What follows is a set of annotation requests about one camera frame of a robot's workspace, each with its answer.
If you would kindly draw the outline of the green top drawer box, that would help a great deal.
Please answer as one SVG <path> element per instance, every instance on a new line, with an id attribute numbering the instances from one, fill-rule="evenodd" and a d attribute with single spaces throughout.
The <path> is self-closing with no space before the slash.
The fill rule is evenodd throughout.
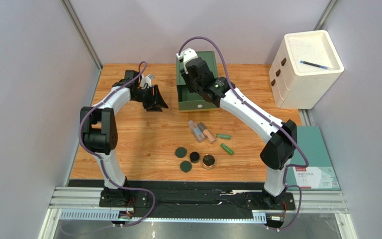
<path id="1" fill-rule="evenodd" d="M 208 64 L 209 69 L 218 77 L 217 63 L 214 51 L 197 51 L 198 57 L 201 57 Z M 198 93 L 190 93 L 189 89 L 181 76 L 180 71 L 184 68 L 183 63 L 176 60 L 177 73 L 177 94 L 178 107 L 181 112 L 197 112 L 216 110 L 217 107 L 213 103 L 206 102 Z"/>

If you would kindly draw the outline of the clear blue-label bottle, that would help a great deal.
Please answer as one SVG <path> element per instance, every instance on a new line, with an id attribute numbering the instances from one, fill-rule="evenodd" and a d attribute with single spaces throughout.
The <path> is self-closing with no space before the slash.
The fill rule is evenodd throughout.
<path id="1" fill-rule="evenodd" d="M 205 141 L 206 138 L 204 134 L 202 133 L 198 125 L 193 120 L 188 121 L 188 127 L 198 142 Z"/>

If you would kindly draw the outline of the beige grey-cap tube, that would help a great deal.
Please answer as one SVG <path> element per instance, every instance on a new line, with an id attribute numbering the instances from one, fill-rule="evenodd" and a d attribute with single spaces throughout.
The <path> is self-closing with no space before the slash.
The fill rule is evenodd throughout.
<path id="1" fill-rule="evenodd" d="M 207 129 L 207 127 L 202 122 L 199 122 L 197 126 L 210 144 L 213 144 L 214 142 L 216 142 L 216 138 L 213 136 L 213 134 Z"/>

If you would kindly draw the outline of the black round jar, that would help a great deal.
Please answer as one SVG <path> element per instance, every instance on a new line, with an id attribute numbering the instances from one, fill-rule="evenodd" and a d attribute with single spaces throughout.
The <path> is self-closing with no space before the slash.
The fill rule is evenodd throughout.
<path id="1" fill-rule="evenodd" d="M 191 152 L 190 153 L 190 162 L 191 163 L 198 163 L 200 161 L 200 154 L 198 152 Z"/>

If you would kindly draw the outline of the gold rim compact jar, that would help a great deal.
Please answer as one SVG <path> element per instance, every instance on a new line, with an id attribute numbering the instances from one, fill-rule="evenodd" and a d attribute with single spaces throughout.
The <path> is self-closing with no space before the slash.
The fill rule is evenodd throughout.
<path id="1" fill-rule="evenodd" d="M 212 169 L 215 165 L 215 158 L 213 155 L 206 154 L 202 159 L 204 169 Z"/>

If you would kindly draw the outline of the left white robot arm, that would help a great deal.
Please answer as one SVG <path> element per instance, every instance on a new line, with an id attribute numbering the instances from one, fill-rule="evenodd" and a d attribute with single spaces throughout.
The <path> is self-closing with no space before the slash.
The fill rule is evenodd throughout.
<path id="1" fill-rule="evenodd" d="M 106 192 L 125 196 L 130 190 L 115 150 L 118 143 L 116 114 L 130 101 L 142 103 L 148 112 L 168 109 L 158 85 L 152 83 L 154 78 L 152 74 L 144 76 L 142 72 L 127 70 L 124 78 L 114 83 L 100 102 L 80 111 L 80 145 L 98 162 Z"/>

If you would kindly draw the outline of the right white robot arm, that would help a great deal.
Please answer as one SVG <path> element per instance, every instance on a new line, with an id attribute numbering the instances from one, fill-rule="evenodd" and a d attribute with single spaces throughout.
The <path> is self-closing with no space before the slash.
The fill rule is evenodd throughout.
<path id="1" fill-rule="evenodd" d="M 264 190 L 272 197 L 285 193 L 285 168 L 293 157 L 297 141 L 296 124 L 284 122 L 248 100 L 234 84 L 224 77 L 216 78 L 208 64 L 200 57 L 180 59 L 180 74 L 192 93 L 198 93 L 212 103 L 240 119 L 266 144 L 260 158 L 267 166 Z"/>

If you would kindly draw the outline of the green round pad upper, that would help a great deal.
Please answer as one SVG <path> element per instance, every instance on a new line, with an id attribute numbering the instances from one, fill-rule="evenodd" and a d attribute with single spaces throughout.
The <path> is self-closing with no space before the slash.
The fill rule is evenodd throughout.
<path id="1" fill-rule="evenodd" d="M 186 157 L 187 155 L 187 149 L 184 148 L 184 147 L 178 147 L 176 150 L 175 150 L 175 156 L 177 158 L 184 158 Z"/>

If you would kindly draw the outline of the green round pad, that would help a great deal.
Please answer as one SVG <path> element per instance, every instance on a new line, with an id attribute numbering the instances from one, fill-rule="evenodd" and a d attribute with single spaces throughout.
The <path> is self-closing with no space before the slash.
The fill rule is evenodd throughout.
<path id="1" fill-rule="evenodd" d="M 192 170 L 192 164 L 189 161 L 183 161 L 180 163 L 180 170 L 184 173 L 188 173 Z"/>
<path id="2" fill-rule="evenodd" d="M 177 158 L 184 158 L 186 157 L 187 155 L 187 149 L 184 148 L 184 147 L 178 147 L 176 150 L 175 150 L 175 156 Z"/>

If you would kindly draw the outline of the green lipstick upper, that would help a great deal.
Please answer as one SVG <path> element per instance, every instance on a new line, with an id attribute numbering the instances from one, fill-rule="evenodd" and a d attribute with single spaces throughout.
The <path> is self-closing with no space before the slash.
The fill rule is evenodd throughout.
<path id="1" fill-rule="evenodd" d="M 230 140 L 230 139 L 231 139 L 231 136 L 230 136 L 230 135 L 227 135 L 227 134 L 221 134 L 221 133 L 217 133 L 217 134 L 216 134 L 216 137 L 217 137 L 217 138 L 221 138 L 221 139 L 227 139 L 227 140 Z"/>

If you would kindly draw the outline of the green lipstick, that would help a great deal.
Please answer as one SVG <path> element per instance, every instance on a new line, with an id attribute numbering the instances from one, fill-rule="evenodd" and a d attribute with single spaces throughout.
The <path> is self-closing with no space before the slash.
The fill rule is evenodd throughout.
<path id="1" fill-rule="evenodd" d="M 230 147 L 228 147 L 226 144 L 221 143 L 221 144 L 220 144 L 220 147 L 221 147 L 225 152 L 227 152 L 229 155 L 233 155 L 233 154 L 234 154 L 234 151 L 233 151 Z"/>
<path id="2" fill-rule="evenodd" d="M 217 137 L 217 138 L 221 138 L 221 139 L 227 139 L 227 140 L 230 140 L 230 139 L 231 139 L 231 136 L 230 136 L 230 135 L 227 135 L 227 134 L 221 134 L 221 133 L 217 133 L 217 134 L 216 134 L 216 137 Z"/>

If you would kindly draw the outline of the green round pad lower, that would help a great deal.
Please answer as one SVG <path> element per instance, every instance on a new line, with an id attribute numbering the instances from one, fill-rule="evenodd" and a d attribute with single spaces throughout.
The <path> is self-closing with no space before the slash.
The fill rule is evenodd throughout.
<path id="1" fill-rule="evenodd" d="M 184 173 L 188 173 L 192 170 L 192 164 L 189 161 L 183 161 L 180 163 L 180 170 Z"/>

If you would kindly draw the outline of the green lipstick lower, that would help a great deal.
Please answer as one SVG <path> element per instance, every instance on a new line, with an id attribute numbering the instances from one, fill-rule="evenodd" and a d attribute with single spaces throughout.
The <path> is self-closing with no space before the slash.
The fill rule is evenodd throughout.
<path id="1" fill-rule="evenodd" d="M 234 151 L 233 151 L 230 147 L 228 147 L 226 144 L 221 143 L 221 144 L 220 144 L 220 147 L 221 147 L 225 152 L 227 152 L 229 155 L 233 155 L 233 154 L 234 154 Z"/>

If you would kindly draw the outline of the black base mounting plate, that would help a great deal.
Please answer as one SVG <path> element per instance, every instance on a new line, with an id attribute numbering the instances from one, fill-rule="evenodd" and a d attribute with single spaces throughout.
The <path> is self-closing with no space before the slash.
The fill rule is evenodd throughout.
<path id="1" fill-rule="evenodd" d="M 162 219 L 251 219 L 253 210 L 278 214 L 294 211 L 295 200 L 287 192 L 277 201 L 269 199 L 262 182 L 129 181 L 129 186 L 150 190 L 126 191 L 104 188 L 100 207 L 126 208 L 134 216 L 145 215 L 155 201 L 151 218 Z"/>

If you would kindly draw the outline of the blue pen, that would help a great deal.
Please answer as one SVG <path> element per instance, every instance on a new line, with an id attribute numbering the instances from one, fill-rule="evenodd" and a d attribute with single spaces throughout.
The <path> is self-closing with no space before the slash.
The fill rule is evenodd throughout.
<path id="1" fill-rule="evenodd" d="M 329 69 L 329 67 L 327 67 L 327 66 L 323 66 L 323 65 L 319 65 L 319 64 L 303 61 L 303 60 L 300 60 L 300 63 L 301 64 L 305 64 L 305 65 L 309 65 L 309 66 L 313 66 L 313 67 L 317 67 L 317 68 L 321 68 L 321 69 L 325 69 L 325 70 Z"/>

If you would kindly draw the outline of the white three-drawer cabinet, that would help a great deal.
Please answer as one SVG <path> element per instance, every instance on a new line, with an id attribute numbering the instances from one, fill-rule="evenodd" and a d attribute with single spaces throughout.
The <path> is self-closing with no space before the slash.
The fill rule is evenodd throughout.
<path id="1" fill-rule="evenodd" d="M 301 64 L 300 60 L 329 67 Z M 269 70 L 275 104 L 280 109 L 313 108 L 344 72 L 344 66 L 326 30 L 284 36 Z"/>

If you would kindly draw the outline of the teal box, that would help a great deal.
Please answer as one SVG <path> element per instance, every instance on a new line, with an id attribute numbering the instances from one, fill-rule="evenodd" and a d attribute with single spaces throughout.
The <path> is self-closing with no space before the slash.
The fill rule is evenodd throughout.
<path id="1" fill-rule="evenodd" d="M 291 167 L 286 182 L 303 190 L 340 190 L 321 131 L 317 126 L 298 126 L 297 143 L 307 157 L 306 168 Z"/>

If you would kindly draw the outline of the aluminium frame rail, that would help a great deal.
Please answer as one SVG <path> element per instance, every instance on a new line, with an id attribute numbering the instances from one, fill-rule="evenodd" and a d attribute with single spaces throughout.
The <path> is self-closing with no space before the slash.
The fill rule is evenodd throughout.
<path id="1" fill-rule="evenodd" d="M 344 195 L 341 191 L 293 191 L 293 200 L 300 206 L 300 214 L 333 214 L 338 232 L 343 239 L 356 239 L 357 235 L 349 214 Z M 60 219 L 67 220 L 118 220 L 119 212 L 127 211 L 122 207 L 99 207 L 100 188 L 95 187 L 56 187 L 42 225 L 39 238 L 50 239 L 56 231 Z M 151 216 L 149 222 L 192 222 L 192 223 L 262 223 L 268 210 L 253 210 L 248 219 L 227 219 L 200 216 L 168 216 L 167 218 Z"/>

